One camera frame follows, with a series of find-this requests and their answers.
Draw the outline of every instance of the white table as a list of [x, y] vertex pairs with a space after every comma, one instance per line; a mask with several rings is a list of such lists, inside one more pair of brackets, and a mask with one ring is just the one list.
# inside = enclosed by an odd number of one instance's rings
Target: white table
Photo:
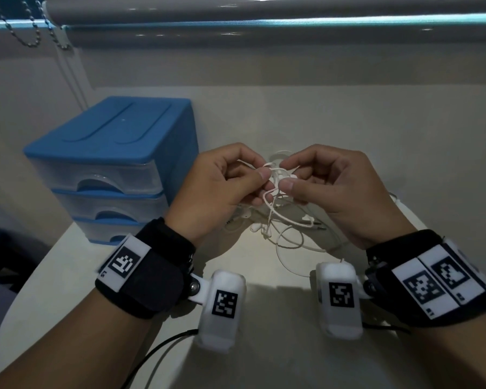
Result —
[[[417, 228], [424, 228], [405, 206], [401, 208]], [[197, 348], [190, 338], [183, 340], [161, 360], [148, 384], [165, 349], [154, 355], [132, 388], [430, 387], [393, 333], [367, 331], [358, 341], [325, 337], [318, 326], [310, 279], [288, 272], [278, 261], [273, 244], [248, 229], [228, 249], [237, 237], [236, 233], [220, 232], [195, 257], [196, 273], [203, 269], [205, 278], [216, 269], [225, 269], [247, 280], [234, 349], [219, 355]], [[70, 226], [27, 281], [0, 327], [0, 371], [90, 292], [97, 276], [95, 269], [111, 249], [89, 243], [75, 223]], [[317, 262], [334, 259], [305, 249], [297, 252], [307, 272]], [[365, 254], [358, 254], [365, 264]], [[200, 312], [201, 306], [196, 306], [186, 315], [169, 317], [153, 346], [196, 328]]]

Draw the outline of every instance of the hand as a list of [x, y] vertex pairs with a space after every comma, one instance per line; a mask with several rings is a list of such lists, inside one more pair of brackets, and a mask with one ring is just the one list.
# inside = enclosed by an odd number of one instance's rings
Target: hand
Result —
[[239, 203], [263, 204], [263, 186], [274, 187], [268, 180], [272, 171], [264, 164], [263, 157], [243, 143], [201, 153], [169, 208], [166, 225], [198, 247], [230, 219]]
[[298, 179], [281, 180], [279, 189], [298, 201], [323, 208], [359, 248], [416, 231], [360, 151], [313, 145], [283, 160], [280, 166], [299, 168], [294, 172]]

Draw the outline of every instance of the person's left hand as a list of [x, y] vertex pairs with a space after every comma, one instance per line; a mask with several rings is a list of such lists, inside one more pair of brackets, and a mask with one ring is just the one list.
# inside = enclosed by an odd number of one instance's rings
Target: person's left hand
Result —
[[263, 188], [274, 188], [268, 180], [272, 171], [264, 164], [243, 143], [201, 153], [165, 216], [166, 225], [198, 247], [230, 219], [239, 203], [263, 204]]

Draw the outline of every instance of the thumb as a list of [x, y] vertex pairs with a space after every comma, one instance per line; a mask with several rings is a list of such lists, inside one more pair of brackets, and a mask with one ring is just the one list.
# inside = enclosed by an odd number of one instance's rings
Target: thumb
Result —
[[310, 183], [291, 177], [279, 181], [279, 190], [297, 200], [315, 203], [327, 212], [333, 211], [333, 186]]
[[248, 172], [245, 176], [230, 179], [232, 198], [239, 203], [245, 196], [260, 189], [268, 181], [271, 174], [270, 168], [263, 167]]

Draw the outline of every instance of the fingernail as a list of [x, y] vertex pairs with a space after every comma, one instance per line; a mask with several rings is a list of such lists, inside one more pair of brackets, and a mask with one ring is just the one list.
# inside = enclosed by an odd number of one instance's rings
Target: fingernail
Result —
[[270, 179], [270, 175], [272, 174], [272, 171], [268, 167], [263, 167], [263, 168], [258, 168], [257, 169], [258, 173], [261, 175], [263, 180], [268, 180]]
[[292, 192], [293, 188], [293, 183], [294, 183], [293, 178], [287, 177], [279, 182], [279, 189], [284, 192], [285, 194], [290, 194]]

